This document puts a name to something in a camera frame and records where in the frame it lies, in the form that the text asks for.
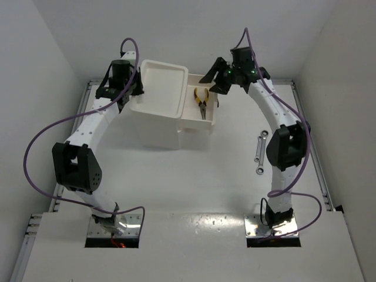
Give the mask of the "yellow handled needle-nose pliers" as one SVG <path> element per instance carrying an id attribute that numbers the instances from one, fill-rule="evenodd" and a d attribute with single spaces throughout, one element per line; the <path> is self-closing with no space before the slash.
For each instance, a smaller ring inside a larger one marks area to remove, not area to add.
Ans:
<path id="1" fill-rule="evenodd" d="M 206 120 L 206 107 L 207 103 L 209 101 L 209 90 L 207 88 L 204 89 L 205 92 L 205 97 L 203 100 L 201 100 L 198 96 L 198 88 L 194 89 L 194 100 L 197 103 L 199 109 L 200 109 L 200 114 L 203 120 Z"/>

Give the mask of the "silver ratchet wrench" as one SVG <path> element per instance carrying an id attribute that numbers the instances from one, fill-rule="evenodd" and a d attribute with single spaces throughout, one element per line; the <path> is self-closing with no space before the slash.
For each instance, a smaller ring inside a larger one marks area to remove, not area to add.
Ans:
<path id="1" fill-rule="evenodd" d="M 261 145 L 260 145 L 260 153 L 259 153 L 259 164 L 256 169 L 256 173 L 258 175 L 262 175 L 264 173 L 264 155 L 265 155 L 265 150 L 266 150 L 266 138 L 261 137 Z"/>
<path id="2" fill-rule="evenodd" d="M 256 155 L 254 158 L 255 162 L 260 162 L 261 159 L 261 147 L 265 143 L 264 139 L 267 139 L 268 137 L 268 131 L 262 130 L 260 135 L 257 137 L 257 149 L 256 149 Z"/>

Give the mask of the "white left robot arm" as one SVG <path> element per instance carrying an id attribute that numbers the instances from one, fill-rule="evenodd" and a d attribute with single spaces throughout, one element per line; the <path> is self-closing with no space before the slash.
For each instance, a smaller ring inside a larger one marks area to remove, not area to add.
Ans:
<path id="1" fill-rule="evenodd" d="M 117 228 L 119 206 L 100 187 L 102 169 L 96 158 L 96 149 L 129 98 L 143 94 L 141 75 L 135 64 L 134 51 L 121 52 L 120 59 L 111 61 L 96 90 L 90 114 L 65 142 L 56 143 L 52 148 L 58 184 L 88 204 L 95 223 L 108 230 Z"/>

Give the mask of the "white three-drawer cabinet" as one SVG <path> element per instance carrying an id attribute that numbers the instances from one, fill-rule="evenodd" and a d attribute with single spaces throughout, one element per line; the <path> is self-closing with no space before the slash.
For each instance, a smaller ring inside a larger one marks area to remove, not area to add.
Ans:
<path id="1" fill-rule="evenodd" d="M 140 74 L 144 93 L 130 99 L 129 109 L 141 144 L 179 150 L 188 68 L 146 59 Z"/>

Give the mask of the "metal base plate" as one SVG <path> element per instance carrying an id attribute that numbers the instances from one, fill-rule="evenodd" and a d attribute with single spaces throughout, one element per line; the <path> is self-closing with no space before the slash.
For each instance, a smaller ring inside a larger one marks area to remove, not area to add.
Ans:
<path id="1" fill-rule="evenodd" d="M 140 225 L 143 216 L 141 214 L 121 214 L 115 218 L 115 226 L 105 227 L 95 223 L 95 219 L 89 220 L 87 238 L 106 239 L 114 236 L 115 238 L 135 239 L 140 234 Z"/>
<path id="2" fill-rule="evenodd" d="M 244 217 L 244 227 L 247 239 L 260 239 L 272 236 L 299 238 L 295 216 L 290 221 L 284 221 L 269 228 L 269 226 L 261 222 L 259 214 L 249 214 Z"/>

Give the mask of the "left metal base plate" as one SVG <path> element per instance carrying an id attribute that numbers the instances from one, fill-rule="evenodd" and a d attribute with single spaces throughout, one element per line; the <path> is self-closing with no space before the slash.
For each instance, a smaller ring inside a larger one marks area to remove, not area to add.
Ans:
<path id="1" fill-rule="evenodd" d="M 115 218 L 115 226 L 105 227 L 95 223 L 95 219 L 89 220 L 87 238 L 106 239 L 114 236 L 115 238 L 135 239 L 140 234 L 140 225 L 143 216 L 141 214 L 121 214 Z"/>

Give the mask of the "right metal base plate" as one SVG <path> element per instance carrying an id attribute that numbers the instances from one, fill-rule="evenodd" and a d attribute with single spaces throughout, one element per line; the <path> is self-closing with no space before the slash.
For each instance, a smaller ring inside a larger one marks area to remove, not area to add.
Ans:
<path id="1" fill-rule="evenodd" d="M 260 239 L 272 236 L 299 238 L 295 216 L 290 221 L 284 221 L 269 228 L 269 226 L 261 222 L 259 214 L 249 214 L 244 217 L 244 227 L 247 239 Z"/>

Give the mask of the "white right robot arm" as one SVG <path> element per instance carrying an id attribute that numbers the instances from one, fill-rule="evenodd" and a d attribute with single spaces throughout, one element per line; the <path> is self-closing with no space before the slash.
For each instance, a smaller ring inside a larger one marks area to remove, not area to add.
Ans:
<path id="1" fill-rule="evenodd" d="M 200 83 L 211 83 L 210 91 L 221 95 L 228 94 L 233 85 L 240 86 L 268 121 L 273 135 L 266 156 L 272 166 L 272 181 L 264 218 L 273 227 L 292 219 L 291 192 L 307 164 L 310 127 L 296 110 L 283 103 L 268 72 L 256 65 L 250 48 L 230 52 L 233 61 L 218 57 Z"/>

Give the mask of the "upper silver ratchet wrench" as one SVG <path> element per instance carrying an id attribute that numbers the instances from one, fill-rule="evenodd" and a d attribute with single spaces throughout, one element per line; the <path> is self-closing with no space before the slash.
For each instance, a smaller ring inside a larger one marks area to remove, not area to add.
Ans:
<path id="1" fill-rule="evenodd" d="M 255 162 L 260 162 L 261 159 L 261 147 L 265 143 L 264 139 L 267 139 L 268 137 L 268 131 L 262 130 L 260 135 L 257 137 L 257 149 L 256 149 L 256 155 L 254 158 Z"/>

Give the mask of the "lower silver ratchet wrench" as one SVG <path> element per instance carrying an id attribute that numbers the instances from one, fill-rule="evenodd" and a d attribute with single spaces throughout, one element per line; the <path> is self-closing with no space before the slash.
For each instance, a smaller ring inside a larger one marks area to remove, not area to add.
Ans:
<path id="1" fill-rule="evenodd" d="M 258 175 L 262 175 L 264 173 L 264 155 L 265 155 L 265 150 L 266 150 L 266 138 L 261 137 L 261 145 L 260 145 L 260 153 L 259 153 L 259 164 L 256 169 L 256 173 Z"/>

